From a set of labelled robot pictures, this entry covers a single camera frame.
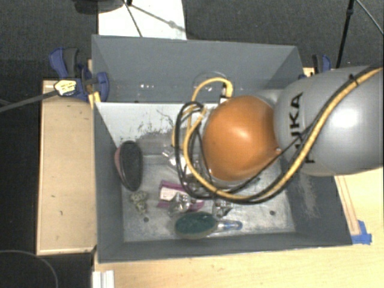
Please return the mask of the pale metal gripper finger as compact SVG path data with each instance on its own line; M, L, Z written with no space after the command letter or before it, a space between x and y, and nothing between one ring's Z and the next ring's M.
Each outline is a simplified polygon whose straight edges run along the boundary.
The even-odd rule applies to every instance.
M233 203L225 200L215 200L212 204L214 217L225 217L233 208Z
M177 192L169 202L169 216L174 217L186 213L196 202L196 199L181 192Z

